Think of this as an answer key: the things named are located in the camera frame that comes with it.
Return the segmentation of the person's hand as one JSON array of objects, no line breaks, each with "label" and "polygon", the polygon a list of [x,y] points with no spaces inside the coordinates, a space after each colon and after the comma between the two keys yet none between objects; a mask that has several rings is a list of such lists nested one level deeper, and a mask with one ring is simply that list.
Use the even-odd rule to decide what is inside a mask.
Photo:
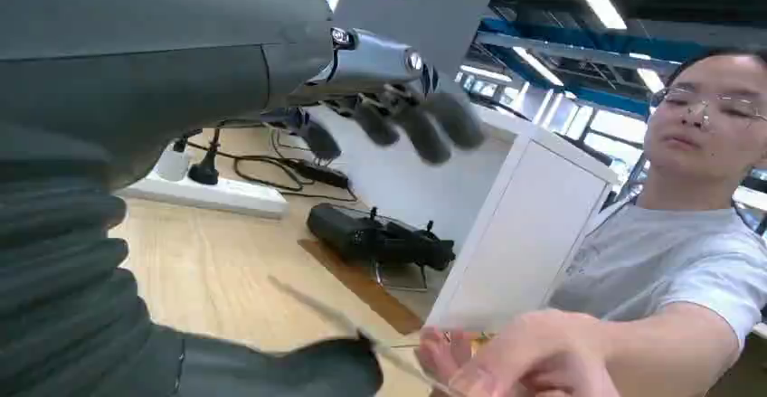
[{"label": "person's hand", "polygon": [[467,331],[422,330],[423,370],[459,396],[617,396],[601,321],[547,309],[513,319],[478,350]]}]

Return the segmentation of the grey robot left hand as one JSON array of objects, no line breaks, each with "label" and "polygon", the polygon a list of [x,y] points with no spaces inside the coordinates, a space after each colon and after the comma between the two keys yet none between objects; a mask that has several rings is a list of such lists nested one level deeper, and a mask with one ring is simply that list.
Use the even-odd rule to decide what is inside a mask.
[{"label": "grey robot left hand", "polygon": [[318,103],[431,164],[484,139],[452,74],[335,25],[327,0],[1,0],[1,393],[377,394],[361,330],[273,353],[158,324],[109,234],[118,191],[174,139],[247,120],[310,134]]}]

